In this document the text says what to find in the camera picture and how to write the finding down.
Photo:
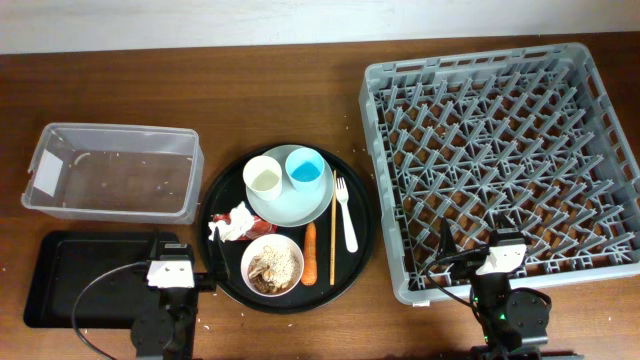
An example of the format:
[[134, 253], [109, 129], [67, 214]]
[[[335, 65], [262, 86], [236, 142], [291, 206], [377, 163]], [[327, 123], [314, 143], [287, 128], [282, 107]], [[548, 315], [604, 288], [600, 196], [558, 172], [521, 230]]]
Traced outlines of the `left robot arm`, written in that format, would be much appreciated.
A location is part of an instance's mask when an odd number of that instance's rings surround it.
[[77, 337], [105, 359], [111, 356], [98, 348], [80, 331], [77, 309], [82, 296], [113, 275], [139, 268], [146, 272], [146, 286], [159, 293], [158, 305], [136, 315], [130, 340], [137, 359], [190, 359], [193, 356], [198, 299], [201, 292], [214, 292], [229, 279], [230, 271], [218, 231], [214, 232], [212, 270], [196, 273], [193, 248], [180, 242], [161, 242], [154, 231], [148, 241], [149, 254], [143, 261], [109, 270], [92, 280], [77, 296], [70, 315]]

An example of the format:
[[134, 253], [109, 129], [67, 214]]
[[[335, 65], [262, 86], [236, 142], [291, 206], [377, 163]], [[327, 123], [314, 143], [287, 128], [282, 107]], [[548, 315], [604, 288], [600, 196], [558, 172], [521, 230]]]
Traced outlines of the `red snack wrapper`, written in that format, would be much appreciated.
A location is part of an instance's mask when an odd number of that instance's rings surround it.
[[244, 241], [255, 240], [263, 235], [274, 234], [277, 230], [276, 225], [263, 220], [257, 215], [253, 216], [253, 220], [254, 223], [250, 229], [244, 230], [240, 228], [239, 230], [233, 230], [230, 228], [230, 214], [216, 214], [208, 224], [211, 232], [209, 239], [214, 239], [213, 235], [215, 231], [218, 231], [222, 241]]

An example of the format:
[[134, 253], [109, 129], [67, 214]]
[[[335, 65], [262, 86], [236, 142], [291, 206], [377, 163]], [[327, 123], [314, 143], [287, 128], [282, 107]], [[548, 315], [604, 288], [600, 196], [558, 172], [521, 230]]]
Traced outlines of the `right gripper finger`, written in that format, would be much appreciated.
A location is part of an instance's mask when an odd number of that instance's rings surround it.
[[503, 213], [496, 212], [493, 214], [496, 230], [517, 231], [517, 226]]
[[440, 242], [438, 248], [438, 259], [445, 258], [457, 253], [456, 244], [453, 240], [450, 225], [446, 217], [441, 218]]

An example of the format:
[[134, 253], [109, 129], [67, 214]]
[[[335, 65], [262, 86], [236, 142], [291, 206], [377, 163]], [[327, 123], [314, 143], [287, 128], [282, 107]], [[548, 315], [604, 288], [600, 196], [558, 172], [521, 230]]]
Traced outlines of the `white tissue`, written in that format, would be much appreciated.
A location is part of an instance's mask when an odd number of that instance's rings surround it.
[[209, 240], [215, 240], [215, 234], [221, 241], [240, 240], [254, 225], [255, 217], [248, 210], [244, 202], [240, 202], [229, 213], [215, 214], [208, 223], [211, 235]]

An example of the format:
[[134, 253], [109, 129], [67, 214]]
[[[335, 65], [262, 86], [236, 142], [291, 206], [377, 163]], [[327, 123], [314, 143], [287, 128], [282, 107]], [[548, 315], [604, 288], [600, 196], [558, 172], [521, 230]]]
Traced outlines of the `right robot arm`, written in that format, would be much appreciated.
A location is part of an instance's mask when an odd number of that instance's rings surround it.
[[[474, 346], [469, 359], [579, 359], [579, 354], [543, 353], [549, 341], [547, 326], [552, 300], [547, 294], [526, 287], [513, 288], [509, 276], [521, 268], [527, 255], [527, 238], [506, 217], [498, 217], [487, 244], [459, 251], [448, 220], [440, 225], [440, 242], [435, 258], [425, 270], [431, 285], [471, 309], [481, 325], [485, 343]], [[439, 285], [429, 271], [448, 266], [454, 280], [470, 283], [464, 300]]]

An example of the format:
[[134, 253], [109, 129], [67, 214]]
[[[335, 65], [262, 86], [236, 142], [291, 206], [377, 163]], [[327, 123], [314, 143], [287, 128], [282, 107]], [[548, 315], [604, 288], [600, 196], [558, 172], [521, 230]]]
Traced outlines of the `orange carrot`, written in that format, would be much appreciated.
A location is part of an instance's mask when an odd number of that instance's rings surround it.
[[301, 276], [301, 283], [305, 286], [313, 286], [318, 278], [316, 238], [316, 225], [314, 222], [310, 222], [306, 227], [303, 250], [304, 268]]

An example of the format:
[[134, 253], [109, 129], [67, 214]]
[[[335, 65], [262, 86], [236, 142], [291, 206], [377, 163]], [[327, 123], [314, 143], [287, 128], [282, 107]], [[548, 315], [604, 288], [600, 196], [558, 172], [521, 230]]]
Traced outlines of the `white bowl with food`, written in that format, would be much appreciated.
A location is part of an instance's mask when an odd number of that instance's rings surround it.
[[302, 251], [292, 239], [269, 234], [252, 241], [244, 250], [240, 273], [251, 291], [273, 298], [297, 286], [304, 265]]

